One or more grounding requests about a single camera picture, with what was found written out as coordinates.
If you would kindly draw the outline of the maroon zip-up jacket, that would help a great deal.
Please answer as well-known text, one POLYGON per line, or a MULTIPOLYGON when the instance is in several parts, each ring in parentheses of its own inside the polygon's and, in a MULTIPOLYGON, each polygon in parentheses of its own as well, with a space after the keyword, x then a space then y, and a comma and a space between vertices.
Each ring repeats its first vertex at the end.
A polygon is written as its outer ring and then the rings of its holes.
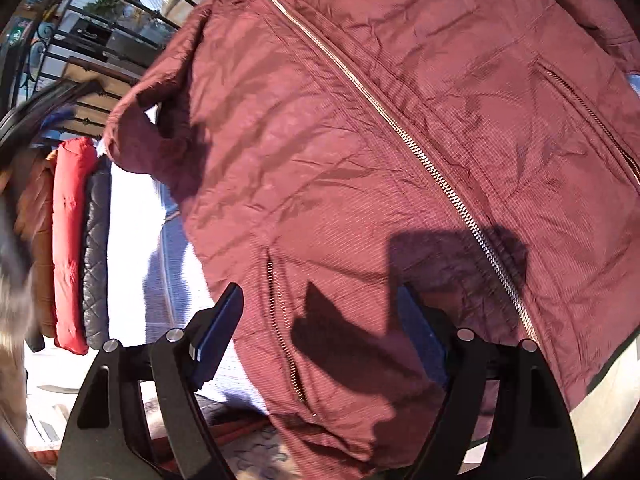
POLYGON ((410 464, 442 403, 409 285, 569 406, 639 328, 639 41, 615 0, 205 0, 112 110, 307 479, 410 464))

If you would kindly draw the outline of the blue plaid bed sheet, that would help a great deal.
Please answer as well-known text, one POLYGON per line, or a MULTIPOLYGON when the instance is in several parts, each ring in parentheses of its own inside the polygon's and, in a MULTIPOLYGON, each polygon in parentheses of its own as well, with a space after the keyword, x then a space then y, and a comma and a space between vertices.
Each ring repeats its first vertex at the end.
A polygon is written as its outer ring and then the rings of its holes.
POLYGON ((108 334, 124 346, 183 328, 214 300, 168 187, 111 166, 108 334))

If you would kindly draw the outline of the dark grey quilted jacket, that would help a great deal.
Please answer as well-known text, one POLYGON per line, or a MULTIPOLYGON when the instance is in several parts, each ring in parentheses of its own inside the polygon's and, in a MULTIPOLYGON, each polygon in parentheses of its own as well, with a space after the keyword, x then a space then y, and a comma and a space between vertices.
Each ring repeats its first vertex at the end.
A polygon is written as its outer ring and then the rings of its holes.
POLYGON ((100 350, 108 339, 107 242, 111 220, 111 162, 101 155, 86 182, 81 244, 80 310, 88 346, 100 350))

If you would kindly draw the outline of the brown folded jacket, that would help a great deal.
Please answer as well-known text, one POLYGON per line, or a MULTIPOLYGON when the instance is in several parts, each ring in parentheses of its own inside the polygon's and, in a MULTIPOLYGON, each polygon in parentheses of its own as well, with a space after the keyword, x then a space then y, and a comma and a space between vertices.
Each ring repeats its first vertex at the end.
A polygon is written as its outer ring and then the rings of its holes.
POLYGON ((23 158, 27 180, 18 199, 17 229, 32 251, 32 299, 35 326, 42 336, 55 335, 54 265, 52 256, 53 177, 52 162, 38 151, 23 158))

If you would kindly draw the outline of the red folded puffer jacket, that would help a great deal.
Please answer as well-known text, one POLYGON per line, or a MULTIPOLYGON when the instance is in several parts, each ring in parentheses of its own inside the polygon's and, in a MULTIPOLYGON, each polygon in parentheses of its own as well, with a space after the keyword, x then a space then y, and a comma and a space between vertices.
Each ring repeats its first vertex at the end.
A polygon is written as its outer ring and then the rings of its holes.
POLYGON ((52 216, 54 339, 58 347, 78 356, 88 352, 79 297, 85 185, 97 161, 92 140, 84 136, 64 141, 56 151, 52 216))

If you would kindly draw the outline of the black metal bed frame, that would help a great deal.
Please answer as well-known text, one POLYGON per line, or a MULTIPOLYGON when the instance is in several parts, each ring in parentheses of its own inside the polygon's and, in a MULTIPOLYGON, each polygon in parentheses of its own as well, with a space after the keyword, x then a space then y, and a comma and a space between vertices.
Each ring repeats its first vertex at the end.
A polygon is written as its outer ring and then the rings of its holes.
POLYGON ((1 0, 1 110, 68 78, 98 78, 73 116, 43 136, 99 139, 108 113, 202 0, 1 0))

